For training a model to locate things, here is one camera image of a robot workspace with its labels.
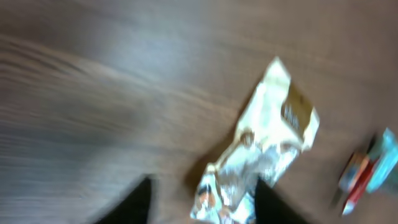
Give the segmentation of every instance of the teal object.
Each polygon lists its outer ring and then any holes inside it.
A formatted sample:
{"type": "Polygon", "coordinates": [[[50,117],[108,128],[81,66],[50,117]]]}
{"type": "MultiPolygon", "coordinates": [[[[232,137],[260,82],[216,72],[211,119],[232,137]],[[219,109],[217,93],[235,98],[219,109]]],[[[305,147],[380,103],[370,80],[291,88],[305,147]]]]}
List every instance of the teal object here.
{"type": "Polygon", "coordinates": [[[382,138],[376,141],[369,152],[369,158],[372,161],[379,158],[372,179],[366,187],[366,191],[372,193],[384,183],[398,162],[398,145],[396,137],[390,129],[387,128],[382,138]]]}

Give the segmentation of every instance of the white packet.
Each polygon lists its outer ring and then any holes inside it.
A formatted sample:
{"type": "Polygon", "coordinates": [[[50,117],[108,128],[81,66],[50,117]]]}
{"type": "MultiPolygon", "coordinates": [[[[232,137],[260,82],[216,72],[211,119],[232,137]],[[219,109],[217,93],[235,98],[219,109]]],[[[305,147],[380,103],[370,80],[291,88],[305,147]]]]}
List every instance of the white packet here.
{"type": "Polygon", "coordinates": [[[191,217],[254,223],[257,178],[272,187],[293,160],[312,147],[318,127],[317,111],[275,58],[239,119],[232,144],[207,165],[191,217]]]}

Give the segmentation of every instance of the brown label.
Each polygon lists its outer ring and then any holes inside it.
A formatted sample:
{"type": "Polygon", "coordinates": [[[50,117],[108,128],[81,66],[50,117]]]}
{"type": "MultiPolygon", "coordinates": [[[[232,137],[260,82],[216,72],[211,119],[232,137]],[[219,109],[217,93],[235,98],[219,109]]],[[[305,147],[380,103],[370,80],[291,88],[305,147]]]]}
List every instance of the brown label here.
{"type": "Polygon", "coordinates": [[[311,112],[311,103],[291,83],[280,113],[302,139],[305,128],[310,123],[311,112]]]}

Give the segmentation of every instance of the brown wooden surface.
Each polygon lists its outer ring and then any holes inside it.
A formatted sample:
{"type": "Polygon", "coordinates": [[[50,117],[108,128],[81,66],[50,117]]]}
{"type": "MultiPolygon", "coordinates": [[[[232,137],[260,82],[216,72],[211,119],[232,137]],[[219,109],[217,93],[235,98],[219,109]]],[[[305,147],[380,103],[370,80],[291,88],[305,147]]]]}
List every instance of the brown wooden surface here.
{"type": "Polygon", "coordinates": [[[143,173],[154,223],[190,192],[278,55],[313,101],[313,149],[278,183],[319,223],[396,223],[398,199],[330,210],[375,130],[398,132],[395,0],[0,0],[0,223],[86,223],[143,173]]]}

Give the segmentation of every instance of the dark blurry object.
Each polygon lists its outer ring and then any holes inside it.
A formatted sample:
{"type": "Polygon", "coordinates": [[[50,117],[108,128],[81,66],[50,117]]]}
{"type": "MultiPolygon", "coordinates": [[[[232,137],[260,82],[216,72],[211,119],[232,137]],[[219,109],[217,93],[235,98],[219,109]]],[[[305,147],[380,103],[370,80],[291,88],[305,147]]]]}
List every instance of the dark blurry object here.
{"type": "Polygon", "coordinates": [[[96,224],[147,223],[153,180],[146,177],[116,208],[96,224]]]}
{"type": "Polygon", "coordinates": [[[262,180],[257,183],[254,206],[256,208],[257,224],[309,224],[262,180]]]}

